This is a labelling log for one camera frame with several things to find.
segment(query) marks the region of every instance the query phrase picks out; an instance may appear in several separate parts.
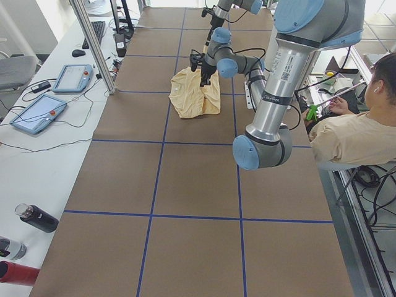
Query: man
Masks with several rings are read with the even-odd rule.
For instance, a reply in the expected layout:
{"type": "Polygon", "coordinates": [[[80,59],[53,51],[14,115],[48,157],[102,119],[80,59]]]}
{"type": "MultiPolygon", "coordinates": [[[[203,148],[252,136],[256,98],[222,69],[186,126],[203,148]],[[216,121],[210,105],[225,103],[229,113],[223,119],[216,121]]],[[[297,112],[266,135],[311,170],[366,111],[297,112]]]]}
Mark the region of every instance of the man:
{"type": "MultiPolygon", "coordinates": [[[[364,99],[369,111],[354,114],[338,97],[329,109],[339,114],[319,121],[309,132],[317,162],[375,165],[396,159],[396,53],[374,65],[364,99]]],[[[302,117],[305,125],[306,110],[302,117]]]]}

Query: black water bottle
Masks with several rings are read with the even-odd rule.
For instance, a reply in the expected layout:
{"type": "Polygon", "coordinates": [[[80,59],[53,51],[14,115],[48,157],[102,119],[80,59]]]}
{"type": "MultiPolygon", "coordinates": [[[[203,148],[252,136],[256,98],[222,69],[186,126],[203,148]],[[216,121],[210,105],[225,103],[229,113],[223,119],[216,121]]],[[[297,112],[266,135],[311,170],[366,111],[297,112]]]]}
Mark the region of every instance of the black water bottle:
{"type": "Polygon", "coordinates": [[[21,221],[47,233],[55,231],[59,223],[56,218],[39,209],[36,205],[21,203],[15,208],[15,214],[20,217],[21,221]]]}

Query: white chair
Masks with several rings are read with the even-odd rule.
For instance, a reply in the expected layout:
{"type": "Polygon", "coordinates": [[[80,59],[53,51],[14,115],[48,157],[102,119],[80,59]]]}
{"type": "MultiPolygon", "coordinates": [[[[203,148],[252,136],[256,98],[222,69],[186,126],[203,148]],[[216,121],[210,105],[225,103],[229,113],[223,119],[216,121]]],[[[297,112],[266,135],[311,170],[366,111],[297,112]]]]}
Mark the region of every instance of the white chair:
{"type": "Polygon", "coordinates": [[[316,166],[317,166],[317,169],[325,170],[325,171],[341,171],[341,170],[353,169],[349,180],[346,182],[346,185],[343,187],[342,192],[340,193],[339,197],[337,198],[337,202],[335,203],[336,205],[339,205],[341,198],[347,191],[346,189],[348,189],[348,186],[352,183],[353,178],[357,174],[358,168],[360,165],[342,164],[342,163],[334,163],[331,161],[323,161],[323,162],[316,163],[316,166]]]}

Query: white bottle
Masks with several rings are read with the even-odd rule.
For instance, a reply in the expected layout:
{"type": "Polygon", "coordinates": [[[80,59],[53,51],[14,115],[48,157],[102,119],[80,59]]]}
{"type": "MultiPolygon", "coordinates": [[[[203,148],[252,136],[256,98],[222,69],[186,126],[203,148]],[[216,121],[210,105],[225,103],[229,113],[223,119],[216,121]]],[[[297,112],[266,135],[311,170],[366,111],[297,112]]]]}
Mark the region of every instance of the white bottle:
{"type": "Polygon", "coordinates": [[[23,243],[0,236],[0,257],[18,260],[26,254],[26,250],[23,243]]]}

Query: hand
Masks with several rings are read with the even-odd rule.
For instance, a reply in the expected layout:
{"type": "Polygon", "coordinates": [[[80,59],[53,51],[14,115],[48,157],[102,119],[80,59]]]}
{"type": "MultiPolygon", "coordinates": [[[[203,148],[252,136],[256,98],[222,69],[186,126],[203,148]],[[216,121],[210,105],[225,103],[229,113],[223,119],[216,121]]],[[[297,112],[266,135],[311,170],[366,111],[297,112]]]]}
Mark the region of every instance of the hand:
{"type": "Polygon", "coordinates": [[[349,109],[348,109],[348,102],[341,98],[337,97],[336,99],[332,100],[329,104],[329,110],[332,113],[338,114],[338,115],[343,115],[343,114],[353,114],[349,109]]]}
{"type": "Polygon", "coordinates": [[[307,108],[303,113],[301,113],[301,117],[304,120],[304,124],[306,127],[308,127],[308,125],[314,121],[313,119],[311,119],[309,121],[307,120],[308,112],[309,112],[309,108],[307,108]]]}

